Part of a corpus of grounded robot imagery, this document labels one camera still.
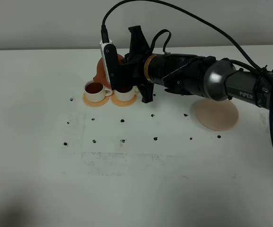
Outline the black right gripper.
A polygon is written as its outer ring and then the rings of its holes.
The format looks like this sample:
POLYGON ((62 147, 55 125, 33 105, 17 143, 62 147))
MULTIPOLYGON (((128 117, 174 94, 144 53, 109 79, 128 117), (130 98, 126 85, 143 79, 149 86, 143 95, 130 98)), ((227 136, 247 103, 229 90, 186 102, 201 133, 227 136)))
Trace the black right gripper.
POLYGON ((130 47, 121 65, 121 86, 137 86, 142 102, 147 104, 153 101, 154 84, 145 73, 145 64, 149 58, 154 57, 154 54, 147 53, 150 47, 141 26, 132 26, 128 30, 131 33, 130 47))

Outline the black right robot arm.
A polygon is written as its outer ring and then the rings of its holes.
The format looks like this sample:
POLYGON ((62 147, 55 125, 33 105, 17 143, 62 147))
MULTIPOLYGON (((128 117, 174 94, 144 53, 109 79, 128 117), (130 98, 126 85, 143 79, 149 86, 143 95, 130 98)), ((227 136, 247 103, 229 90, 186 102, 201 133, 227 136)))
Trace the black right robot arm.
POLYGON ((273 112, 273 70, 254 68, 240 61, 193 54, 154 54, 157 38, 148 44, 140 26, 129 27, 131 33, 126 64, 142 95, 142 101, 153 100, 154 85, 165 87, 166 92, 196 95, 214 101, 237 98, 273 112))

